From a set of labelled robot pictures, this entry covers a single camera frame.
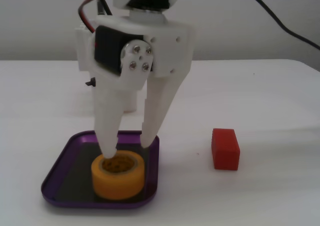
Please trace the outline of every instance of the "yellow tape roll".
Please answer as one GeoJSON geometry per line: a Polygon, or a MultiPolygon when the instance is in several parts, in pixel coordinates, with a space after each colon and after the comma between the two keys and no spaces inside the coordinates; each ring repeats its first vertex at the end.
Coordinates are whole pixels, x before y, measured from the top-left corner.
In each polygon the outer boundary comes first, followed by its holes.
{"type": "Polygon", "coordinates": [[[93,161],[91,172],[95,193],[105,199],[133,197],[145,185],[145,162],[131,151],[117,151],[112,159],[100,155],[93,161]]]}

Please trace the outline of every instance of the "screw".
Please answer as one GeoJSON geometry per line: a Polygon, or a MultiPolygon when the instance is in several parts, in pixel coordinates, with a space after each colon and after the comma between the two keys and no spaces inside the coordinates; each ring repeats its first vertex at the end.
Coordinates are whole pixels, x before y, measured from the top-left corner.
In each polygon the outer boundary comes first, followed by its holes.
{"type": "Polygon", "coordinates": [[[150,55],[152,53],[152,48],[151,47],[147,47],[145,52],[146,52],[147,55],[150,55]]]}
{"type": "Polygon", "coordinates": [[[137,54],[140,51],[140,46],[134,46],[133,47],[133,53],[137,54]]]}
{"type": "Polygon", "coordinates": [[[129,67],[130,67],[130,70],[134,70],[137,67],[137,63],[136,62],[131,62],[129,67]]]}
{"type": "Polygon", "coordinates": [[[149,70],[149,64],[148,64],[147,62],[142,65],[142,70],[143,70],[144,72],[146,72],[146,71],[149,70]]]}

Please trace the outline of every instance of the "purple tray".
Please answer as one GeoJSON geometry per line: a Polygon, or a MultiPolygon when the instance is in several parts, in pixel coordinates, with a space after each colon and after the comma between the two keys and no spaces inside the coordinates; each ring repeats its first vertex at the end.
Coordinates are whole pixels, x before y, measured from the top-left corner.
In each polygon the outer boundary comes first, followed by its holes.
{"type": "MultiPolygon", "coordinates": [[[[141,131],[119,131],[118,150],[143,150],[140,146],[141,131]]],[[[63,184],[69,171],[73,167],[78,154],[84,145],[98,143],[94,131],[81,132],[70,138],[57,161],[41,186],[41,192],[47,202],[58,207],[73,208],[104,208],[104,209],[131,209],[143,206],[150,202],[157,190],[159,167],[159,138],[156,137],[149,150],[146,151],[145,186],[138,200],[133,202],[123,201],[65,201],[56,199],[56,195],[63,184]]]]}

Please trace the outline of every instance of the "red cube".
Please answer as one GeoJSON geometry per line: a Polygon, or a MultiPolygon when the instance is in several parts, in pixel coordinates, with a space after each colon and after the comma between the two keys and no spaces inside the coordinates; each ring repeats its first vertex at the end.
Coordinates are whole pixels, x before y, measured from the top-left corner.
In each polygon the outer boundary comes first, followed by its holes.
{"type": "Polygon", "coordinates": [[[233,129],[217,129],[212,134],[212,156],[214,168],[238,170],[240,148],[233,129]]]}

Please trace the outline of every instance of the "table surface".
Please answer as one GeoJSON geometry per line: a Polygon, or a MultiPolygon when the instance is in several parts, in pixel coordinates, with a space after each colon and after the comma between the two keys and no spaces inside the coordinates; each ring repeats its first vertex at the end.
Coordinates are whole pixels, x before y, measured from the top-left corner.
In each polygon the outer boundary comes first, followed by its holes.
{"type": "MultiPolygon", "coordinates": [[[[318,225],[320,73],[296,61],[195,61],[159,131],[159,187],[134,210],[55,208],[40,185],[92,130],[77,62],[0,62],[1,225],[318,225]],[[213,128],[236,130],[237,172],[216,171],[213,128]]],[[[140,130],[146,89],[121,130],[140,130]]]]}

